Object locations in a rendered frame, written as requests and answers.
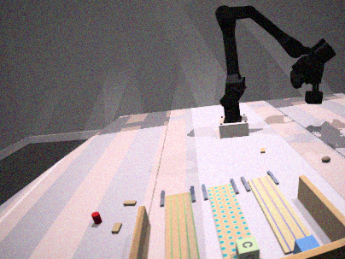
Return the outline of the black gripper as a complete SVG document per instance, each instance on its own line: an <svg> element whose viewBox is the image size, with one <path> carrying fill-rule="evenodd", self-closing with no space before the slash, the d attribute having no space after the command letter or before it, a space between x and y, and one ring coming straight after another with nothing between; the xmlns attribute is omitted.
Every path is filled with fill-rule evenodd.
<svg viewBox="0 0 345 259"><path fill-rule="evenodd" d="M316 61L317 72L314 76L308 78L303 75L303 79L307 79L308 83L312 84L313 90L306 91L305 102L307 104L321 104L323 99L323 92L319 91L319 83L323 77L324 65L322 63L318 64Z"/></svg>

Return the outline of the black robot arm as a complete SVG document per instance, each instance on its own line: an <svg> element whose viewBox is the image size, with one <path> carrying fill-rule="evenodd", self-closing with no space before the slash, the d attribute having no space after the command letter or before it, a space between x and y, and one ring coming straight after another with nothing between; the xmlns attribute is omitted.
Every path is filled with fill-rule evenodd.
<svg viewBox="0 0 345 259"><path fill-rule="evenodd" d="M316 74L317 66L315 61L324 65L336 55L324 38L320 39L312 48L304 47L300 41L283 32L252 5L245 7L222 5L216 9L215 15L223 33L227 66L225 95L220 100L225 111L224 124L242 122L243 118L240 115L238 101L246 86L245 77L241 77L238 69L237 41L235 40L236 20L246 18L254 20L280 43L289 56L298 58L301 55L308 55L302 56L297 60L297 63L292 65L293 70L290 72L290 81L296 89L301 88L303 83L309 84L307 79L302 78L303 75L310 78Z"/></svg>

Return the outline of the tan flat block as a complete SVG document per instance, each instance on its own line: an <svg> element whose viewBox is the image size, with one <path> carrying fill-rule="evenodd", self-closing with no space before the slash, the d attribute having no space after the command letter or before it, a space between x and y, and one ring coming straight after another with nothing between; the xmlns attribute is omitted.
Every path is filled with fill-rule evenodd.
<svg viewBox="0 0 345 259"><path fill-rule="evenodd" d="M122 225L122 223L115 222L114 227L112 229L112 233L119 233Z"/></svg>

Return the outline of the tan flat bar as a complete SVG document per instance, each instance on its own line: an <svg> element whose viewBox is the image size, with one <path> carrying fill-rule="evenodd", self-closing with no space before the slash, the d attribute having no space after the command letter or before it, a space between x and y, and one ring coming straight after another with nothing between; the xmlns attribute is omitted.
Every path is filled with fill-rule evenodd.
<svg viewBox="0 0 345 259"><path fill-rule="evenodd" d="M135 206L136 203L137 203L137 200L136 201L125 200L124 201L124 206L128 206L128 205Z"/></svg>

